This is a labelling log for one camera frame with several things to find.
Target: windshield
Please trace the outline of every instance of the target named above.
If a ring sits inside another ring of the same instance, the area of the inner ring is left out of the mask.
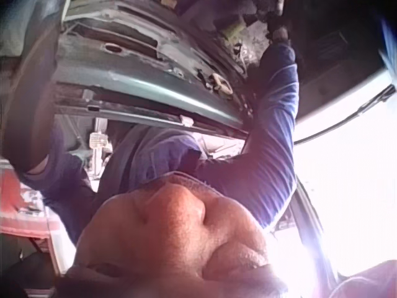
[[[345,276],[397,258],[396,152],[397,95],[295,148],[325,247]]]

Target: sleeve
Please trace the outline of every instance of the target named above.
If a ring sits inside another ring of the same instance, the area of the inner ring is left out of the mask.
[[[43,203],[56,212],[62,220],[71,241],[78,238],[89,223],[95,210],[95,192],[83,162],[65,152],[62,132],[55,125],[51,133],[48,163],[40,174],[18,172],[20,181],[42,193]]]
[[[196,177],[245,206],[264,228],[281,217],[296,188],[292,133],[298,112],[295,53],[287,43],[271,45],[261,59],[259,102],[243,153],[206,160]]]

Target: red object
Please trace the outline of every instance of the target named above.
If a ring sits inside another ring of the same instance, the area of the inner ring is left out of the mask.
[[[49,238],[50,231],[60,229],[60,220],[57,216],[41,216],[19,212],[26,209],[22,197],[26,192],[34,192],[21,184],[12,169],[0,169],[0,232],[20,237]]]

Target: man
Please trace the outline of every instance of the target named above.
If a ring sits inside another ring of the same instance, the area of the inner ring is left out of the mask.
[[[56,285],[59,297],[286,293],[269,266],[264,231],[295,189],[298,76],[286,28],[274,22],[269,31],[243,154],[205,160],[189,134],[136,125],[118,134],[97,194],[53,125],[58,28],[33,43],[7,103],[2,155],[41,191],[76,245],[74,265]]]

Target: hole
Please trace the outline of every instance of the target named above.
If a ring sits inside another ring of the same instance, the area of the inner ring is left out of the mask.
[[[105,49],[110,53],[120,54],[123,49],[119,45],[115,45],[114,43],[106,43]]]
[[[90,112],[99,112],[100,108],[97,106],[87,106],[87,110],[89,110]]]
[[[139,31],[135,29],[112,22],[105,23],[98,20],[83,19],[82,22],[84,23],[78,24],[74,32],[89,39],[100,40],[103,42],[101,49],[107,53],[123,55],[127,49],[159,60],[156,51],[156,47],[158,46],[157,41],[139,33]],[[114,50],[118,50],[115,47],[121,48],[122,52],[114,52]]]

